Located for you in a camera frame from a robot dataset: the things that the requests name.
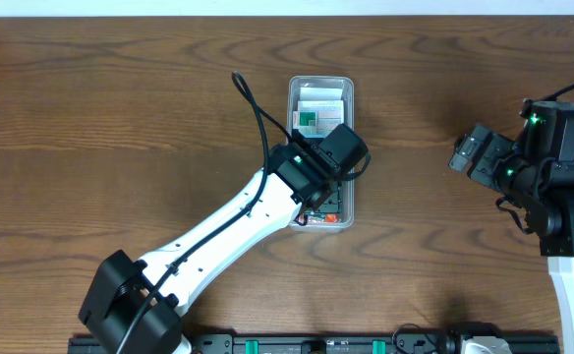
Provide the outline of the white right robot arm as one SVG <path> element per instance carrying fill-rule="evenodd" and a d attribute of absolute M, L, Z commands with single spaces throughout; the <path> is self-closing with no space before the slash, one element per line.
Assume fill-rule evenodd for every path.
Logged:
<path fill-rule="evenodd" d="M 574 123 L 531 119 L 515 141 L 481 125 L 455 145 L 450 168 L 496 192 L 496 204 L 540 239 L 558 300 L 564 350 L 574 353 Z"/>

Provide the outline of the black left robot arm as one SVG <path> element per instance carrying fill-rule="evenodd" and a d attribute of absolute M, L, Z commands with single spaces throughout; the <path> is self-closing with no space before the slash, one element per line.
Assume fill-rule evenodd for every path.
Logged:
<path fill-rule="evenodd" d="M 207 285 L 253 245 L 325 202 L 363 154 L 343 140 L 293 141 L 230 202 L 137 260 L 118 250 L 98 267 L 78 318 L 108 353 L 189 353 L 182 318 Z"/>

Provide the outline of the small green white box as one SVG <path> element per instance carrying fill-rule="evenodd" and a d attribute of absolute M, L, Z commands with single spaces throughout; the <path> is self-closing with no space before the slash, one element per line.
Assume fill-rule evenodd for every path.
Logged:
<path fill-rule="evenodd" d="M 314 111 L 294 111 L 292 128 L 305 138 L 317 137 L 317 113 Z"/>

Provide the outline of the red Panadol box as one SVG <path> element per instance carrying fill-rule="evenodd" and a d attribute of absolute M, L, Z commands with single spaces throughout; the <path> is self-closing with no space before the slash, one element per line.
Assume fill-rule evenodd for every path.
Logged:
<path fill-rule="evenodd" d="M 305 213 L 296 218 L 298 224 L 308 225 L 308 224 L 335 224 L 341 221 L 340 215 L 338 213 Z"/>

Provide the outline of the blue white medicine box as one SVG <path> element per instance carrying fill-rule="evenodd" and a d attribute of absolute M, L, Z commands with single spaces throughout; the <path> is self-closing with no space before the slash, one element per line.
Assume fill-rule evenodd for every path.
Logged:
<path fill-rule="evenodd" d="M 344 122 L 344 103 L 342 100 L 301 100 L 297 105 L 296 111 L 298 110 L 317 113 L 317 138 L 326 137 Z"/>

